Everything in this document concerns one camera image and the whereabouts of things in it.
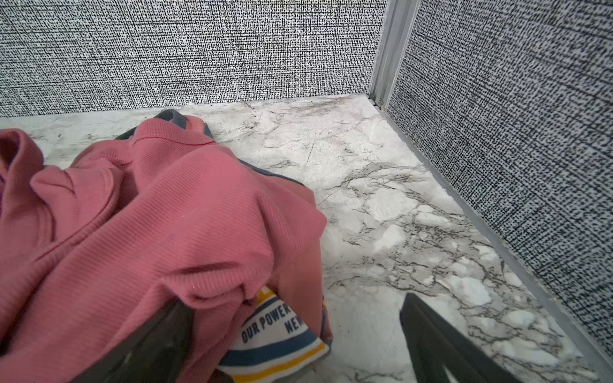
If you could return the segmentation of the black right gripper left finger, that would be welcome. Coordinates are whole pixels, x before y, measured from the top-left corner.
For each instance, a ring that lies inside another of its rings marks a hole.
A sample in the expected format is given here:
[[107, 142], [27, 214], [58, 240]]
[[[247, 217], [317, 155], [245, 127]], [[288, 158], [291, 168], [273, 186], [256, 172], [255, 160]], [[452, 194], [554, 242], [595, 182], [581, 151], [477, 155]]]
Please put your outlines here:
[[168, 301], [75, 382], [174, 382], [191, 346], [193, 309]]

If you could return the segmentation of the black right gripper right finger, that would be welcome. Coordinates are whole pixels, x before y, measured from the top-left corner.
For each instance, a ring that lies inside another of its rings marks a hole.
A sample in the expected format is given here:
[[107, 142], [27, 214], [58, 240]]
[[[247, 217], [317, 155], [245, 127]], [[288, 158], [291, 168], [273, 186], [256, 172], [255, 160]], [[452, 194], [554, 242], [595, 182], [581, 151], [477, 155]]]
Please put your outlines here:
[[517, 382], [417, 295], [405, 297], [399, 314], [418, 382]]

